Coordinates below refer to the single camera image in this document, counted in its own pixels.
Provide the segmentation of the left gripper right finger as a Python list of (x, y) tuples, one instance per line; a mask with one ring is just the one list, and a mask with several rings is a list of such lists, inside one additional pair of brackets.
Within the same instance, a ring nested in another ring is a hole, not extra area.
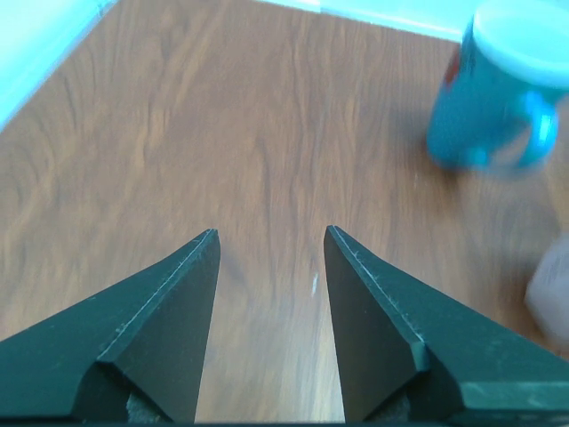
[(568, 364), (330, 226), (324, 239), (348, 422), (564, 423)]

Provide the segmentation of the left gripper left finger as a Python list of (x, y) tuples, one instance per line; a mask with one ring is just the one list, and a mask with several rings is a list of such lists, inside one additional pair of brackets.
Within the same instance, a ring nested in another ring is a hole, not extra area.
[(208, 229), (1, 343), (5, 423), (191, 423), (220, 266)]

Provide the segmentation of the pink faceted mug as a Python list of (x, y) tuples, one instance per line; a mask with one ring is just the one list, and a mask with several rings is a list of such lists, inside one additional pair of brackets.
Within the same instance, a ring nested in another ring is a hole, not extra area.
[(553, 343), (568, 347), (568, 235), (543, 255), (525, 292), (525, 304)]

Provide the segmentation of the blue mug white inside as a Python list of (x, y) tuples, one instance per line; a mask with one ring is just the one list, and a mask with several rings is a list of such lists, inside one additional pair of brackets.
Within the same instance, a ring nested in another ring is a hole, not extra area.
[(484, 1), (447, 66), (426, 135), (452, 170), (509, 173), (544, 163), (568, 94), (568, 11), (544, 1)]

